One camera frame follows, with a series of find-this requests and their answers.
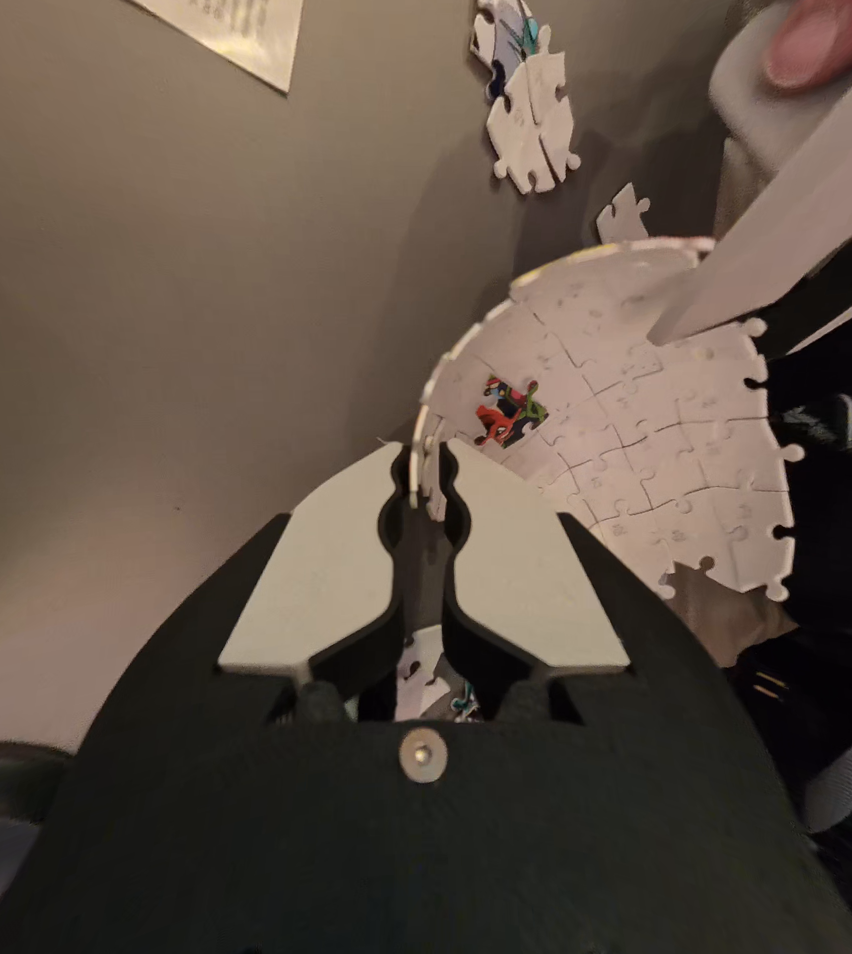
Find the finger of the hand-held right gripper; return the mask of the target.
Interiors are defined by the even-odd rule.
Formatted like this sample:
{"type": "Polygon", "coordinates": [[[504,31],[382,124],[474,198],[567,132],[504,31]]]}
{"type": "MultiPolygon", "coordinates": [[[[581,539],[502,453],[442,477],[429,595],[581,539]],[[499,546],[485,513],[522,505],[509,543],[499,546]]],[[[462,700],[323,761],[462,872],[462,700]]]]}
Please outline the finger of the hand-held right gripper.
{"type": "Polygon", "coordinates": [[[852,87],[690,276],[648,332],[692,336],[775,304],[852,239],[852,87]]]}
{"type": "Polygon", "coordinates": [[[852,239],[816,266],[758,316],[766,331],[757,340],[767,359],[784,356],[852,306],[852,239]]]}

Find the colourful puzzle ball shell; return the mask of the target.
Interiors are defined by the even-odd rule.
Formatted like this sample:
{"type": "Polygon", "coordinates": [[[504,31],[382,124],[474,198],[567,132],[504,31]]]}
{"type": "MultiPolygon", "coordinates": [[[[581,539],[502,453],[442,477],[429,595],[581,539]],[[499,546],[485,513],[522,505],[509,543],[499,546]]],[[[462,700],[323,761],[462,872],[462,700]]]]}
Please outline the colourful puzzle ball shell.
{"type": "Polygon", "coordinates": [[[783,602],[795,541],[768,417],[759,318],[667,344],[652,326],[712,238],[601,245],[515,279],[424,385],[411,436],[413,507],[445,514],[439,447],[453,438],[571,513],[664,598],[675,566],[783,602]]]}

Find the person's dark clothing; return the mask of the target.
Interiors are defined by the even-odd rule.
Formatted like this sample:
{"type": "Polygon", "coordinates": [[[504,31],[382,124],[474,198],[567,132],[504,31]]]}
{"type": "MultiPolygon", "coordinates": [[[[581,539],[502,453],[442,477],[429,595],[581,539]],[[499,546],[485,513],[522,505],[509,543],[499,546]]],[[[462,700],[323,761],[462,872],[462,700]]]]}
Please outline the person's dark clothing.
{"type": "Polygon", "coordinates": [[[784,607],[831,678],[835,732],[802,792],[807,827],[823,832],[852,814],[852,320],[772,362],[768,397],[777,436],[804,449],[784,607]]]}

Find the white instruction leaflet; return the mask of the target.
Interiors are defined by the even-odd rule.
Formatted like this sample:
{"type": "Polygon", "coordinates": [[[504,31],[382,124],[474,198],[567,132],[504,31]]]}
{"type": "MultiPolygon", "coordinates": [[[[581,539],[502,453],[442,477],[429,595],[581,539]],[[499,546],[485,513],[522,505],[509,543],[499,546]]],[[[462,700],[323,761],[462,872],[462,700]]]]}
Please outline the white instruction leaflet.
{"type": "Polygon", "coordinates": [[[207,51],[289,93],[302,1],[134,1],[207,51]]]}

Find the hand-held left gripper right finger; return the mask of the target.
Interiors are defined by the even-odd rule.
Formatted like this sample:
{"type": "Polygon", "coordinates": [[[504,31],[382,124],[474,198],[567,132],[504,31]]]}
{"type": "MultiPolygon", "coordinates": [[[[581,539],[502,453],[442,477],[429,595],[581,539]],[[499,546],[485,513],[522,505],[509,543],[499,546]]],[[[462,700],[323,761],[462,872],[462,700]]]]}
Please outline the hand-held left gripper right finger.
{"type": "Polygon", "coordinates": [[[541,493],[459,439],[439,448],[452,553],[442,594],[444,653],[485,721],[518,685],[550,714],[558,678],[618,675],[631,659],[561,516],[541,493]]]}

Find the black round ball stand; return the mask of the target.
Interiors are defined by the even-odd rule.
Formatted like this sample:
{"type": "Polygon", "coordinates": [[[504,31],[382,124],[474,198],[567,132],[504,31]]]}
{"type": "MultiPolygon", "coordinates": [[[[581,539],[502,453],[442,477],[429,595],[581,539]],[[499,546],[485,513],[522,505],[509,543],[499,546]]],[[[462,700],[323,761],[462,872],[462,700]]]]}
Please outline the black round ball stand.
{"type": "Polygon", "coordinates": [[[72,759],[58,748],[0,741],[0,823],[41,824],[72,759]]]}

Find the blue red puzzle piece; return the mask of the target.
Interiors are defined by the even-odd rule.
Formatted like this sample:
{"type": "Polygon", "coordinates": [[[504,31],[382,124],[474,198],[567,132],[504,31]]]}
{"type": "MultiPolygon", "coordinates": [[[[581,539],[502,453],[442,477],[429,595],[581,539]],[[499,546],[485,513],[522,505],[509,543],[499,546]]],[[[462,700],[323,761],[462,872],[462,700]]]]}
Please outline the blue red puzzle piece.
{"type": "Polygon", "coordinates": [[[469,49],[489,71],[485,98],[492,104],[519,65],[548,52],[551,29],[539,25],[525,1],[477,1],[476,8],[469,49]]]}

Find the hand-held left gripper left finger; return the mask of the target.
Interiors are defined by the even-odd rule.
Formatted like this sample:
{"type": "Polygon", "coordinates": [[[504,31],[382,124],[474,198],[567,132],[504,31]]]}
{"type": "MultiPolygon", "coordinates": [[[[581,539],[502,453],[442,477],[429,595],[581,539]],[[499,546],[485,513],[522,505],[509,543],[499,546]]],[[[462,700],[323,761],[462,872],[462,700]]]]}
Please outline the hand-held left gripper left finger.
{"type": "Polygon", "coordinates": [[[408,458],[408,447],[385,443],[293,508],[220,653],[222,671],[297,690],[325,682],[345,700],[395,677],[408,458]]]}

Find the person's right hand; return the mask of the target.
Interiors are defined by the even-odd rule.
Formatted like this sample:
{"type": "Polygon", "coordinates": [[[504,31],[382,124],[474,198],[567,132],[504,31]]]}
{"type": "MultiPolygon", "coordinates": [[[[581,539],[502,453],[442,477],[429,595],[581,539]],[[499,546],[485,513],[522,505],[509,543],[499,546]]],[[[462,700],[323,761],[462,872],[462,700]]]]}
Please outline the person's right hand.
{"type": "Polygon", "coordinates": [[[800,92],[851,70],[852,1],[795,2],[766,50],[766,82],[800,92]]]}

